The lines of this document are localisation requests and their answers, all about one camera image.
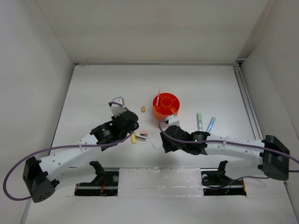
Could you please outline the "thick yellow highlighter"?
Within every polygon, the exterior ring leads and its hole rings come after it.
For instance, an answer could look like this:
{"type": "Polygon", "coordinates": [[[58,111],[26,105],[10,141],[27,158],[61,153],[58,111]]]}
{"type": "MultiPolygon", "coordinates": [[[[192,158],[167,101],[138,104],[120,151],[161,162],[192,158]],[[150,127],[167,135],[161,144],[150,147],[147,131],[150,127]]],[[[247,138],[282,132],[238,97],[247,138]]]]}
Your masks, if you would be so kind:
{"type": "Polygon", "coordinates": [[[132,143],[132,144],[136,144],[136,142],[137,142],[137,140],[136,140],[136,136],[135,136],[135,134],[132,134],[132,135],[131,135],[131,143],[132,143]]]}

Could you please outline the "pale green white highlighter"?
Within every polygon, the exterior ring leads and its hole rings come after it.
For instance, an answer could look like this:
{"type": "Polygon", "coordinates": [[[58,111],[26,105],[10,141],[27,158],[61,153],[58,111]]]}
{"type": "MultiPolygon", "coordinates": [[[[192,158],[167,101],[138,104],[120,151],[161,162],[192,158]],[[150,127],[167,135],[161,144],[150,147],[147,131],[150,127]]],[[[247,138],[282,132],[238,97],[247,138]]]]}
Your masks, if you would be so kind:
{"type": "Polygon", "coordinates": [[[202,114],[200,112],[197,113],[197,129],[198,131],[203,131],[202,114]]]}

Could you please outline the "pink highlighter pen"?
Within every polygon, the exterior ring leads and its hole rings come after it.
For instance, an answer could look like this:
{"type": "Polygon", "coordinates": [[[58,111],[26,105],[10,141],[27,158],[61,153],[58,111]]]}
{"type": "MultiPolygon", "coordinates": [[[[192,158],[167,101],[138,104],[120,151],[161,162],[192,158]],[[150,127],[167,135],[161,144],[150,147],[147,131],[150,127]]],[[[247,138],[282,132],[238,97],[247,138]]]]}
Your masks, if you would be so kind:
{"type": "Polygon", "coordinates": [[[160,94],[161,94],[161,89],[159,89],[159,91],[158,91],[157,100],[156,100],[156,106],[159,105],[160,94]]]}

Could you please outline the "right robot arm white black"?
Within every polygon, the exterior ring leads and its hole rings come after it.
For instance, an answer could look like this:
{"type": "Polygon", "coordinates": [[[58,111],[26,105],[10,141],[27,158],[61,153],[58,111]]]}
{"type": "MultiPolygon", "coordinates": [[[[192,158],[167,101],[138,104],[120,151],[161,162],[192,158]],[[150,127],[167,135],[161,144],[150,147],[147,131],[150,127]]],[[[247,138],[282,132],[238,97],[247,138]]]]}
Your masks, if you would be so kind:
{"type": "Polygon", "coordinates": [[[223,155],[237,158],[236,162],[221,161],[217,181],[226,184],[243,176],[265,175],[286,181],[289,178],[289,149],[275,136],[264,140],[237,142],[203,131],[188,133],[179,126],[169,126],[160,132],[166,153],[182,150],[191,155],[223,155]]]}

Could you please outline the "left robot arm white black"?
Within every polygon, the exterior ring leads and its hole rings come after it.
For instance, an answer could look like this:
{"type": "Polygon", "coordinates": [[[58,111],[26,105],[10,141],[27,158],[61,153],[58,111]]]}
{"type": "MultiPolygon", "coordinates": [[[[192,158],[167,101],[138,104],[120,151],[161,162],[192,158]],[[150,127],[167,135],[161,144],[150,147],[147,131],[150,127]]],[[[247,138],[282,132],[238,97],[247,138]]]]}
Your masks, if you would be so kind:
{"type": "Polygon", "coordinates": [[[23,180],[34,203],[50,197],[62,186],[64,171],[72,168],[83,159],[95,156],[99,151],[125,141],[139,127],[138,116],[132,111],[125,111],[111,121],[91,130],[89,137],[94,137],[96,145],[87,145],[87,140],[79,146],[64,149],[51,156],[36,159],[34,156],[25,161],[23,180]]]}

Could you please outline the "pink white stapler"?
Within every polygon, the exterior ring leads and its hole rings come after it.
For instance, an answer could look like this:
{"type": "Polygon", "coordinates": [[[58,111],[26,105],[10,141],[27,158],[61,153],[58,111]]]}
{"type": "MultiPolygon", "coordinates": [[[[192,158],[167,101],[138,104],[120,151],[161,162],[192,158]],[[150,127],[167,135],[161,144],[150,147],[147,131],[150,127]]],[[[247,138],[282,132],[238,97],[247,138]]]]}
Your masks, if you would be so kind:
{"type": "Polygon", "coordinates": [[[136,131],[135,132],[135,137],[138,139],[138,140],[143,140],[145,141],[147,139],[147,136],[148,136],[148,132],[147,131],[136,131]]]}

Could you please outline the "orange round divided container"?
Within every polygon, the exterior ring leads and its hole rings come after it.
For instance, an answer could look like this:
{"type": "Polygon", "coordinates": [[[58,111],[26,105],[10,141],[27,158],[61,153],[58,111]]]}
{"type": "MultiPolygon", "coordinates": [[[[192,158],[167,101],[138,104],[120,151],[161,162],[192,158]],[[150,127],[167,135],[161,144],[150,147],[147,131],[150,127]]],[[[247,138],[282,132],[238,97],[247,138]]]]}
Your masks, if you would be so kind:
{"type": "Polygon", "coordinates": [[[166,118],[170,115],[177,115],[180,109],[179,99],[167,92],[160,94],[159,105],[156,106],[157,95],[154,97],[152,102],[153,115],[157,120],[166,118]]]}

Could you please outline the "blue utility knife pen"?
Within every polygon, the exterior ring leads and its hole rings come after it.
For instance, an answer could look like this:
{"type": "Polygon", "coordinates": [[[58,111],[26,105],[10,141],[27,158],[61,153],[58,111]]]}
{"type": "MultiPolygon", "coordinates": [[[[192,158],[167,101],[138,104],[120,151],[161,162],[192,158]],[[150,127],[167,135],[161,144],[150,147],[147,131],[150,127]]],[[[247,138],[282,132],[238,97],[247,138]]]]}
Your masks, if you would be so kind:
{"type": "Polygon", "coordinates": [[[213,128],[213,125],[215,123],[215,120],[216,120],[216,117],[212,117],[208,126],[207,126],[207,129],[206,129],[206,132],[211,132],[212,128],[213,128]]]}

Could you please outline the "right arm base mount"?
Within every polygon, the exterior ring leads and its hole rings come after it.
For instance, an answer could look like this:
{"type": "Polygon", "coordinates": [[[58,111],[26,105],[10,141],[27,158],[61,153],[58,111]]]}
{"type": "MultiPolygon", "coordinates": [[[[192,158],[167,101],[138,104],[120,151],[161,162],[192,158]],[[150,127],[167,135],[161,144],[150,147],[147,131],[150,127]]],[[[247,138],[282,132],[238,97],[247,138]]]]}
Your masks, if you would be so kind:
{"type": "Polygon", "coordinates": [[[201,185],[204,196],[246,196],[243,179],[233,180],[225,175],[228,161],[221,161],[218,168],[201,170],[201,185]]]}

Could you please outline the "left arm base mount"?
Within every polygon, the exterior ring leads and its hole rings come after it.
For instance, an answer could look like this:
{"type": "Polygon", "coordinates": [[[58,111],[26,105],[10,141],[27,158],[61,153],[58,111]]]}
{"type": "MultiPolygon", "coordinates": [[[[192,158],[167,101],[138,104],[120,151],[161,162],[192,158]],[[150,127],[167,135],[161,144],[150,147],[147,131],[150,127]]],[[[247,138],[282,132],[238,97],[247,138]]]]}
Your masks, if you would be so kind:
{"type": "Polygon", "coordinates": [[[118,196],[119,169],[103,168],[98,161],[91,161],[95,177],[76,184],[75,196],[118,196]]]}

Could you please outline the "aluminium rail right side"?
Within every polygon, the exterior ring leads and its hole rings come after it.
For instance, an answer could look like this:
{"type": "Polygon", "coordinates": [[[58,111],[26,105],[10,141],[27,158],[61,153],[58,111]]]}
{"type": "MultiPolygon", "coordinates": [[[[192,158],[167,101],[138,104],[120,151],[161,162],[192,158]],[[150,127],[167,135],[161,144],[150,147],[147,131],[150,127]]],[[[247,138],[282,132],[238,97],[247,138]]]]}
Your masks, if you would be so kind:
{"type": "Polygon", "coordinates": [[[242,70],[241,70],[241,64],[243,63],[243,61],[236,61],[233,64],[233,70],[235,73],[235,77],[241,92],[241,97],[245,106],[245,110],[247,113],[247,116],[249,118],[249,122],[253,131],[253,134],[255,136],[255,138],[260,138],[260,129],[259,129],[259,125],[255,116],[255,112],[254,109],[252,107],[252,103],[249,97],[249,93],[245,84],[245,80],[244,77],[242,75],[242,70]]]}

